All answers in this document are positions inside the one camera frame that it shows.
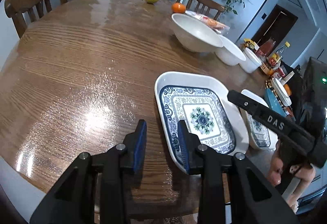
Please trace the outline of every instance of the glass bottle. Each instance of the glass bottle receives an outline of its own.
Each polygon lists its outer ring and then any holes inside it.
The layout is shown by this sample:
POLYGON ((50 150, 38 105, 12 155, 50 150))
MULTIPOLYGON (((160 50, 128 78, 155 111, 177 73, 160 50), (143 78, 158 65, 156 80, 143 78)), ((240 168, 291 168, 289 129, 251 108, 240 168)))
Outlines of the glass bottle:
POLYGON ((269 56, 268 62, 272 67, 275 67, 276 64, 279 63, 279 61, 282 59, 282 53, 291 45, 288 42, 285 42, 285 44, 280 47, 276 52, 274 52, 272 55, 269 56))
POLYGON ((267 56, 271 53, 272 49, 275 46, 275 40, 270 38, 264 44, 262 44, 259 49, 256 51, 256 55, 260 58, 261 61, 265 62, 267 56))

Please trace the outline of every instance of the white ceramic bowl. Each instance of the white ceramic bowl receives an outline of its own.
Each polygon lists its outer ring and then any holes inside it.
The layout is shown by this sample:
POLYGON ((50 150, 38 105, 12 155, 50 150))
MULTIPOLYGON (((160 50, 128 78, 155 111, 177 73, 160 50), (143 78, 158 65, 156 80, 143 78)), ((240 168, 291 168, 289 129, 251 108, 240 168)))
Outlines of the white ceramic bowl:
POLYGON ((245 72, 251 74, 254 72, 254 70, 261 66, 262 61, 249 48, 245 48, 244 54, 246 56, 246 61, 242 61, 240 66, 245 72))
POLYGON ((171 15, 174 31, 183 47, 191 52, 214 52, 223 47, 220 37, 201 21, 179 13, 171 15))
POLYGON ((224 47, 217 49, 215 53, 221 61, 229 66, 235 66, 242 61, 246 61, 245 55, 235 43, 222 35, 220 35, 220 38, 223 41, 224 47))

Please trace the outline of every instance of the wood grain surface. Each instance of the wood grain surface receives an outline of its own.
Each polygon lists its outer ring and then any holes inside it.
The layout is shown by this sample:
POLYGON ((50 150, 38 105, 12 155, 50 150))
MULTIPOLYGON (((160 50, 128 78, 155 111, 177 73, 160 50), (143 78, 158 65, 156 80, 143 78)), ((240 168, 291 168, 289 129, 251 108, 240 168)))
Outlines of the wood grain surface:
POLYGON ((265 76, 183 49, 171 28, 164 0, 73 0, 31 23, 0 74, 0 155, 46 192, 80 152, 105 152, 142 118, 146 156, 143 176, 124 178, 128 213, 147 219, 196 212, 201 182, 169 155, 157 77, 210 75, 228 89, 262 96, 265 76))

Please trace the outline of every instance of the door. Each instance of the door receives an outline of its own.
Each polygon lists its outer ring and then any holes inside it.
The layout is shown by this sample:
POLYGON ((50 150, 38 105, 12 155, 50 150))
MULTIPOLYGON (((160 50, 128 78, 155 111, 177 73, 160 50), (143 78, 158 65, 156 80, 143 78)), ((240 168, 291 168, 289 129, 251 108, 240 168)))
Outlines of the door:
POLYGON ((253 36, 252 40, 261 46, 272 37, 276 41, 276 48, 286 37, 297 20, 297 16, 293 15, 285 8, 276 5, 268 18, 253 36))

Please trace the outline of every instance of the black object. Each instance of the black object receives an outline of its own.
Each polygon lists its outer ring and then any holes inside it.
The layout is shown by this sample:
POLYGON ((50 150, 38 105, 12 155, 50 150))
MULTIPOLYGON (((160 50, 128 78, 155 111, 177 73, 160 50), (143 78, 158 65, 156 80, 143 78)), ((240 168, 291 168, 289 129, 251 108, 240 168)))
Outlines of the black object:
POLYGON ((197 135, 188 132, 184 120, 178 122, 178 138, 187 173, 202 175, 198 224, 225 223, 222 173, 228 175, 232 223, 299 223, 278 191, 243 153, 232 157, 202 145, 197 135))
POLYGON ((295 150, 298 156, 303 157, 303 160, 308 160, 309 163, 319 168, 323 167, 327 160, 327 145, 322 140, 316 140, 304 128, 235 90, 230 91, 227 98, 275 132, 282 142, 295 150))
POLYGON ((94 223, 94 196, 101 176, 101 223, 130 223, 125 211, 122 173, 134 174, 144 161, 147 124, 140 120, 134 133, 106 153, 82 152, 66 169, 34 211, 30 224, 94 223))

